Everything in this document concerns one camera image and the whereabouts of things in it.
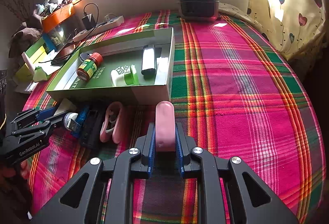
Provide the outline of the left hand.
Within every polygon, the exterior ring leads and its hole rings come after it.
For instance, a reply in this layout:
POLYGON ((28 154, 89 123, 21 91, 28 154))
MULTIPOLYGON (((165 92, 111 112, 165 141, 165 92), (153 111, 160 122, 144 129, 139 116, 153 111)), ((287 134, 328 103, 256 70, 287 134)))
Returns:
POLYGON ((19 171, 15 170, 12 167, 6 167, 1 163, 1 184, 5 182, 6 178, 11 178, 16 174, 20 174, 23 179, 28 179, 30 176, 30 166, 28 162, 25 160, 20 164, 19 171))

